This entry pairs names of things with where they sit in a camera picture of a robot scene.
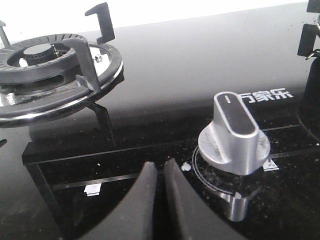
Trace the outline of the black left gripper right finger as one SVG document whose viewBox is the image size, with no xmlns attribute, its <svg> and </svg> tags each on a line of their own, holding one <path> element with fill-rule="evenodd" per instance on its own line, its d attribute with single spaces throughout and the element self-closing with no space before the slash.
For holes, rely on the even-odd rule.
<svg viewBox="0 0 320 240">
<path fill-rule="evenodd" d="M 197 195 L 174 159 L 164 164 L 171 222 L 178 240 L 244 240 Z"/>
</svg>

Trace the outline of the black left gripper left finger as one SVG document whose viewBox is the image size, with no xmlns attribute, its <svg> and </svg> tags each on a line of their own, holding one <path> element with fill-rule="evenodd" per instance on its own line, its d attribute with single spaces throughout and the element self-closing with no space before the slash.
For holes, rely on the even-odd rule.
<svg viewBox="0 0 320 240">
<path fill-rule="evenodd" d="M 146 162 L 130 191 L 117 207 L 82 240 L 150 240 L 157 169 Z"/>
</svg>

